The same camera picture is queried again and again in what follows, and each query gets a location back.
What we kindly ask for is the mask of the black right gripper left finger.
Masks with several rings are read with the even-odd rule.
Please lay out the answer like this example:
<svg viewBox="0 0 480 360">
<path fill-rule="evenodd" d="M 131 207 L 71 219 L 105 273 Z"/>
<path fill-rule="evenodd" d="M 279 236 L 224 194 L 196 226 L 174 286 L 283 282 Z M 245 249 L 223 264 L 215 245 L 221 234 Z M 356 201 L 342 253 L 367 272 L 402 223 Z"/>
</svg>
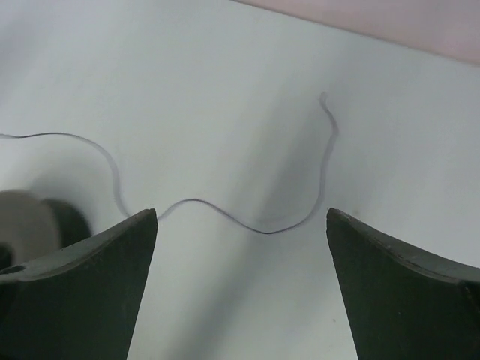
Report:
<svg viewBox="0 0 480 360">
<path fill-rule="evenodd" d="M 2 359 L 126 359 L 158 221 L 143 210 L 1 271 Z"/>
</svg>

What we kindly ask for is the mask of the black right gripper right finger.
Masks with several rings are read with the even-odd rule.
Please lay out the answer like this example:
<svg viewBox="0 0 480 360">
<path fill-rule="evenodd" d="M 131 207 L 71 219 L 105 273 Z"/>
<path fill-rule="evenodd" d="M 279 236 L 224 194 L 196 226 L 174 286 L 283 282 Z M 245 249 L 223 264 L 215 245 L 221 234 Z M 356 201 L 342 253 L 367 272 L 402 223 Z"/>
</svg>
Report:
<svg viewBox="0 0 480 360">
<path fill-rule="evenodd" d="M 359 359 L 478 359 L 479 269 L 331 208 L 326 235 Z"/>
</svg>

